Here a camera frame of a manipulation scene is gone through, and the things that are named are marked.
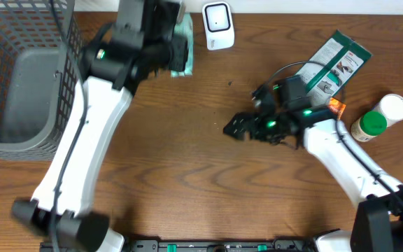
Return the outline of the teal white wipes packet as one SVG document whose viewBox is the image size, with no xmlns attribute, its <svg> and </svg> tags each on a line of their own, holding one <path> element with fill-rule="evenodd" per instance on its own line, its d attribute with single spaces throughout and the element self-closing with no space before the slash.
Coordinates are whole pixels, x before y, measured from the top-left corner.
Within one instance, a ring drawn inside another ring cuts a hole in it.
<svg viewBox="0 0 403 252">
<path fill-rule="evenodd" d="M 172 78 L 192 76 L 194 64 L 194 33 L 192 18 L 189 13 L 184 14 L 182 22 L 175 26 L 174 34 L 183 35 L 188 40 L 188 60 L 184 71 L 171 71 Z"/>
</svg>

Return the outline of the small orange box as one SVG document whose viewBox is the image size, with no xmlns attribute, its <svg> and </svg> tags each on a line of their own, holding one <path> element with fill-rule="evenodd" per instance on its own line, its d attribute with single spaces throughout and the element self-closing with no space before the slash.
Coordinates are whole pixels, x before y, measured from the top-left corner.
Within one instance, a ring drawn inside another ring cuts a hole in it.
<svg viewBox="0 0 403 252">
<path fill-rule="evenodd" d="M 328 104 L 327 104 L 329 110 L 333 112 L 335 115 L 337 115 L 337 119 L 340 120 L 344 110 L 346 109 L 346 105 L 342 103 L 341 101 L 331 97 Z"/>
</svg>

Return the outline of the green 3M pouch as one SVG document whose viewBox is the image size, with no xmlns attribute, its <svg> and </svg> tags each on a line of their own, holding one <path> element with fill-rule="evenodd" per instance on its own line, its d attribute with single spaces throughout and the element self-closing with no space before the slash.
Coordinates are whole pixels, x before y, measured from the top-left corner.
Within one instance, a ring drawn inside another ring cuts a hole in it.
<svg viewBox="0 0 403 252">
<path fill-rule="evenodd" d="M 344 88 L 371 57 L 366 48 L 335 31 L 297 75 L 303 80 L 312 105 L 320 106 Z"/>
</svg>

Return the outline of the green lid Knorr jar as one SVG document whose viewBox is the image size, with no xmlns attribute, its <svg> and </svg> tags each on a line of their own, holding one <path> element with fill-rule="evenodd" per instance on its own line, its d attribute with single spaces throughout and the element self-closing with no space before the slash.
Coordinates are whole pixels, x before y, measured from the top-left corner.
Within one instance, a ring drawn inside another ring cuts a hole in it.
<svg viewBox="0 0 403 252">
<path fill-rule="evenodd" d="M 377 111 L 369 111 L 351 125 L 351 135 L 357 141 L 368 142 L 386 129 L 386 118 Z"/>
</svg>

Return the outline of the white jar blue label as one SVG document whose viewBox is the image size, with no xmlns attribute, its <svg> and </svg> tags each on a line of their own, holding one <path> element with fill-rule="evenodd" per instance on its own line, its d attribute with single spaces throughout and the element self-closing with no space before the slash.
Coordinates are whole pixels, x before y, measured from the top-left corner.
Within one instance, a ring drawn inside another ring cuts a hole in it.
<svg viewBox="0 0 403 252">
<path fill-rule="evenodd" d="M 403 120 L 403 97 L 398 94 L 387 94 L 373 107 L 384 116 L 387 121 L 387 127 Z"/>
</svg>

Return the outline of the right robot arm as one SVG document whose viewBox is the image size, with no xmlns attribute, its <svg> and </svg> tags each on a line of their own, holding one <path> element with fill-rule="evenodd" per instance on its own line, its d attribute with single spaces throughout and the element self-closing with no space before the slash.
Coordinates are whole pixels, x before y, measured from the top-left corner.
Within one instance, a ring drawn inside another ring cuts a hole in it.
<svg viewBox="0 0 403 252">
<path fill-rule="evenodd" d="M 314 251 L 403 251 L 403 183 L 377 165 L 327 107 L 237 113 L 223 132 L 274 145 L 294 136 L 341 186 L 357 209 L 353 229 L 318 235 Z"/>
</svg>

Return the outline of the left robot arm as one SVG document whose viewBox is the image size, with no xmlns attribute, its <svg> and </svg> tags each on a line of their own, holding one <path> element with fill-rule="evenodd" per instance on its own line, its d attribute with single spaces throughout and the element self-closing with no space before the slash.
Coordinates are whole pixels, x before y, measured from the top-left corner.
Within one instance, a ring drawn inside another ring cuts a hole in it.
<svg viewBox="0 0 403 252">
<path fill-rule="evenodd" d="M 47 237 L 53 251 L 121 251 L 125 237 L 92 209 L 108 146 L 139 84 L 153 71 L 183 71 L 188 38 L 173 24 L 135 31 L 108 23 L 81 50 L 73 107 L 57 152 L 29 199 L 17 199 L 14 219 Z"/>
</svg>

